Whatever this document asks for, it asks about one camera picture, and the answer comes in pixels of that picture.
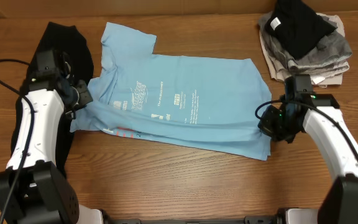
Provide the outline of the light blue printed t-shirt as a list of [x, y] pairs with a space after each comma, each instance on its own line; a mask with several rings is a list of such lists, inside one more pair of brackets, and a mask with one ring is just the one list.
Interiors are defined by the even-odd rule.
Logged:
[[251, 59], [157, 55], [156, 36], [107, 23], [93, 100], [72, 131], [102, 131], [237, 154], [270, 155], [255, 109], [272, 97]]

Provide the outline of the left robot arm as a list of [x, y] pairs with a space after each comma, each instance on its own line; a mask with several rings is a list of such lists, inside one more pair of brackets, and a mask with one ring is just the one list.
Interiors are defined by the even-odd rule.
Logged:
[[56, 167], [58, 127], [62, 117], [93, 99], [83, 80], [74, 80], [65, 52], [35, 55], [37, 68], [19, 95], [19, 134], [6, 169], [0, 172], [0, 223], [108, 223], [102, 210], [80, 205], [73, 187]]

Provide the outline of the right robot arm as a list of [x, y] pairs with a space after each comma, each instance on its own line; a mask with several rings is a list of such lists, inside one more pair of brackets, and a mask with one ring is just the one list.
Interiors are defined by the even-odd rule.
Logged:
[[276, 215], [249, 217], [245, 223], [358, 224], [358, 143], [348, 130], [339, 103], [331, 94], [314, 92], [309, 75], [285, 79], [285, 94], [262, 104], [258, 127], [273, 141], [293, 142], [308, 134], [317, 145], [333, 185], [319, 209], [280, 208]]

